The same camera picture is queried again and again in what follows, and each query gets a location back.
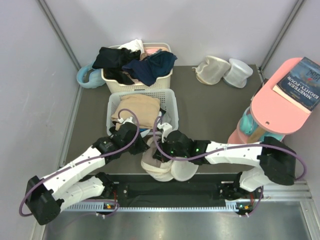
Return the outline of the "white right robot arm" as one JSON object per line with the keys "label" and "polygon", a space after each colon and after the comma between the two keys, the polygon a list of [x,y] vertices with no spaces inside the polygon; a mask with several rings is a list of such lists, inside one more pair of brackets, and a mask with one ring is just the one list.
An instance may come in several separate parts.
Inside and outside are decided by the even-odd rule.
{"label": "white right robot arm", "polygon": [[240,172],[233,192],[245,198],[257,188],[274,183],[292,186],[295,183],[297,154],[283,142],[267,136],[263,141],[248,144],[228,144],[210,140],[192,140],[169,123],[155,122],[154,132],[161,131],[155,142],[163,160],[190,162],[195,165],[236,164],[251,166]]}

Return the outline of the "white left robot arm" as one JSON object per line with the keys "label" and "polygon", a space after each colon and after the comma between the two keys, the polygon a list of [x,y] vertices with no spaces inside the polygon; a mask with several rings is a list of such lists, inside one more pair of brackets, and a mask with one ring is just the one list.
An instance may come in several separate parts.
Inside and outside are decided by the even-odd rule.
{"label": "white left robot arm", "polygon": [[131,122],[124,123],[111,136],[98,138],[78,158],[61,169],[42,178],[33,176],[26,185],[25,204],[41,226],[53,221],[69,206],[83,200],[99,197],[109,198],[114,191],[113,182],[104,173],[84,178],[123,153],[137,155],[149,146],[143,138],[149,131],[140,131]]}

